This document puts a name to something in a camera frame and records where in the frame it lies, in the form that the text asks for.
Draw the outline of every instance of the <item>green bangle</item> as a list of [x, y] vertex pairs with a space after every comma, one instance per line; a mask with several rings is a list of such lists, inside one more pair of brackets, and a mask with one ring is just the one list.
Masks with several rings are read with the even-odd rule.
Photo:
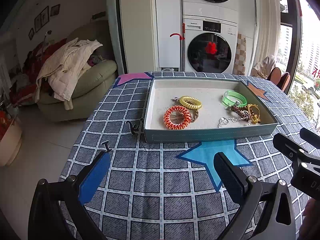
[[[228, 97], [235, 98], [235, 101], [231, 101]], [[241, 107], [241, 106], [246, 106], [248, 104], [247, 99], [243, 95], [231, 90], [228, 90], [224, 93], [222, 102], [226, 106], [233, 106], [235, 103], [239, 103], [238, 106]]]

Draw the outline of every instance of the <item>tile floor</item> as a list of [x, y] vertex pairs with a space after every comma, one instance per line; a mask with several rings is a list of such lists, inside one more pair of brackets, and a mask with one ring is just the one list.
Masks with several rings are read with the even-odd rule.
[[0, 167], [0, 208], [14, 231], [26, 240], [30, 206], [39, 179], [58, 181], [85, 120], [53, 123], [37, 105], [20, 108], [23, 143], [10, 166]]

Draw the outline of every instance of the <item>picture frame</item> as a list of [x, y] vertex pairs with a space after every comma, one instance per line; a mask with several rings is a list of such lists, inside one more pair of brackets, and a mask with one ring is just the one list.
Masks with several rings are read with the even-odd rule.
[[51, 7], [50, 16], [58, 15], [60, 12], [60, 4]]
[[41, 28], [49, 22], [49, 6], [43, 9], [41, 15]]
[[29, 31], [29, 39], [32, 40], [33, 36], [35, 35], [35, 31], [33, 30], [33, 28], [30, 29]]
[[38, 16], [35, 18], [35, 31], [36, 33], [41, 29], [41, 14], [38, 14]]

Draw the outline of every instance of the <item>window frame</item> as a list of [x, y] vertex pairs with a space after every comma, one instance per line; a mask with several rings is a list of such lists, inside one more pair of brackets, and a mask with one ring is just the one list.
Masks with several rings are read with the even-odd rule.
[[287, 0], [288, 13], [281, 12], [281, 25], [292, 28], [291, 49], [288, 58], [287, 72], [290, 74], [290, 81], [284, 90], [288, 94], [297, 68], [301, 53], [302, 44], [302, 19], [301, 19], [301, 6], [299, 0]]

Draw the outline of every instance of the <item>power outlet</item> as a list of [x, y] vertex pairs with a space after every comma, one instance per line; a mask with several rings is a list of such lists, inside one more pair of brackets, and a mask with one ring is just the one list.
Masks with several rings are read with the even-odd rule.
[[92, 15], [92, 20], [95, 20], [95, 19], [98, 19], [98, 18], [101, 18], [101, 17], [104, 17], [104, 16], [106, 16], [106, 11], [100, 12], [100, 13], [96, 13], [96, 14]]

